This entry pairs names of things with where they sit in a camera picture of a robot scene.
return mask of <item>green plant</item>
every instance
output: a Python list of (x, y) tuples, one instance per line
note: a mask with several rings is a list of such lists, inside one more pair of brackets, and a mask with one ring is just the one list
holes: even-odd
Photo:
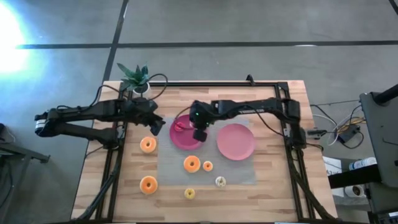
[(142, 86), (149, 81), (148, 67), (146, 65), (143, 66), (141, 69), (137, 65), (135, 72), (131, 71), (130, 69), (126, 68), (126, 66), (120, 63), (118, 63), (118, 67), (126, 76), (126, 78), (122, 78), (121, 80), (123, 81), (125, 86), (128, 86), (127, 89), (129, 90), (133, 90), (138, 86)]

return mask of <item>potted plant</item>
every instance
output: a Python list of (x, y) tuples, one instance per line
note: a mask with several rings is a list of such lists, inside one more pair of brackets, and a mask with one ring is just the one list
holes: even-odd
[(150, 97), (150, 86), (148, 77), (148, 67), (145, 65), (141, 69), (137, 65), (136, 71), (133, 72), (126, 68), (121, 63), (118, 63), (118, 67), (124, 73), (126, 78), (122, 78), (123, 81), (122, 90), (128, 89), (132, 91), (132, 97)]

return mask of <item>gray placemat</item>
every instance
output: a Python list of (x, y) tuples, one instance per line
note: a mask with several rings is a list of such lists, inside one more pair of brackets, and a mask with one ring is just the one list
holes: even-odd
[[(170, 139), (170, 125), (173, 118), (165, 118), (166, 124), (158, 137), (159, 147), (157, 155), (157, 181), (162, 185), (208, 185), (215, 184), (215, 179), (223, 176), (227, 184), (256, 184), (253, 155), (243, 161), (231, 161), (223, 156), (217, 148), (218, 131), (227, 124), (242, 124), (249, 126), (249, 120), (234, 118), (227, 121), (217, 121), (208, 128), (207, 140), (202, 147), (193, 151), (177, 148)], [(194, 155), (200, 159), (213, 163), (213, 170), (206, 172), (201, 168), (190, 174), (183, 168), (184, 159)]]

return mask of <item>orange donut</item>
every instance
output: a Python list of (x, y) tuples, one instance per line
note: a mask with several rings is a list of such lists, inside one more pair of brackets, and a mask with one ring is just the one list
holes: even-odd
[(194, 173), (200, 169), (200, 160), (196, 156), (188, 156), (184, 160), (184, 169), (190, 173)]
[(157, 180), (153, 176), (146, 176), (141, 179), (139, 188), (141, 192), (146, 195), (153, 194), (157, 190)]
[(151, 153), (156, 149), (156, 139), (152, 137), (145, 137), (139, 144), (144, 153)]
[(203, 163), (203, 169), (210, 172), (213, 169), (213, 164), (210, 161), (206, 161)]

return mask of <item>donut toy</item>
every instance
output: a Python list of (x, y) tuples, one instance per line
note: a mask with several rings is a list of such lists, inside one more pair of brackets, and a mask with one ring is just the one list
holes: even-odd
[(207, 172), (213, 170), (213, 164), (210, 161), (206, 161), (203, 163), (203, 169)]
[(174, 125), (174, 130), (176, 130), (176, 131), (178, 131), (178, 132), (183, 131), (184, 128), (185, 128), (185, 124), (182, 123), (182, 122), (177, 122), (177, 123), (175, 123), (175, 125)]
[(146, 195), (153, 194), (157, 190), (157, 180), (153, 176), (146, 176), (141, 179), (139, 188), (141, 192)]
[(200, 160), (196, 156), (188, 156), (184, 160), (184, 169), (190, 173), (194, 173), (200, 169)]
[(185, 196), (185, 198), (187, 198), (189, 200), (194, 199), (195, 198), (195, 190), (193, 190), (193, 189), (185, 190), (184, 196)]
[(216, 185), (217, 187), (224, 187), (226, 185), (226, 180), (224, 177), (217, 177), (216, 178)]
[(151, 153), (156, 149), (156, 139), (152, 137), (145, 137), (139, 144), (144, 153)]

